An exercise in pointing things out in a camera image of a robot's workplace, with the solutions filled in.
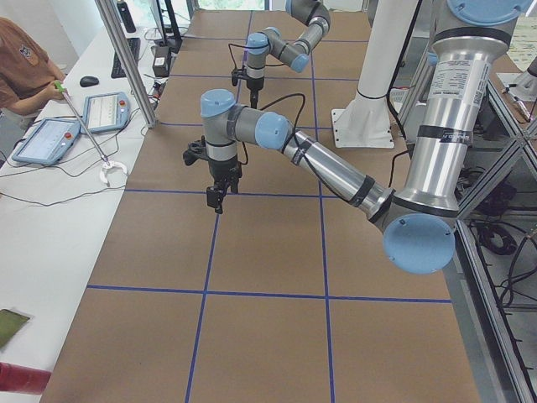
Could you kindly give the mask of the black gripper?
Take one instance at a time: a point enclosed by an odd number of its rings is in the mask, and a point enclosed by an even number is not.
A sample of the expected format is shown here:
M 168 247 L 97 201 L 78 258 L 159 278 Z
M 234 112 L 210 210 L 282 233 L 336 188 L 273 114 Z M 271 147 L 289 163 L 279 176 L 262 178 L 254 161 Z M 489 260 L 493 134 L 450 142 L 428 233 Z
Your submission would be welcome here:
M 206 188 L 206 204 L 213 208 L 216 214 L 223 214 L 223 194 L 226 194 L 228 189 L 233 194 L 239 192 L 242 164 L 237 158 L 231 158 L 229 160 L 209 160 L 208 165 L 214 183 Z
M 263 78 L 247 79 L 247 89 L 250 91 L 250 106 L 256 107 L 258 105 L 259 93 L 263 90 Z

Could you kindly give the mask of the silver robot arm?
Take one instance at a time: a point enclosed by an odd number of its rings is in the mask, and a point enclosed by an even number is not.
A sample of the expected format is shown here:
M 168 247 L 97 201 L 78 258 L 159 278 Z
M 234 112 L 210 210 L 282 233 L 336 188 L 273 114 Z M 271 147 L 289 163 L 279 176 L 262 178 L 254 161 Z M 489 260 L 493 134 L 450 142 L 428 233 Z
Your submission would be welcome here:
M 232 82 L 245 80 L 250 91 L 250 106 L 258 106 L 258 94 L 263 89 L 266 59 L 272 55 L 292 71 L 302 72 L 310 61 L 312 50 L 331 27 L 331 17 L 320 1 L 294 0 L 285 3 L 285 11 L 305 26 L 304 32 L 293 42 L 283 39 L 275 27 L 267 27 L 248 36 L 246 64 L 235 70 Z
M 519 16 L 532 1 L 443 1 L 434 13 L 431 44 L 437 62 L 403 189 L 379 185 L 283 116 L 238 103 L 225 89 L 201 96 L 203 137 L 183 154 L 204 160 L 214 180 L 206 191 L 216 212 L 242 175 L 239 143 L 274 149 L 315 175 L 383 233 L 383 249 L 400 269 L 429 274 L 455 251 L 455 187 L 493 62 L 508 51 Z

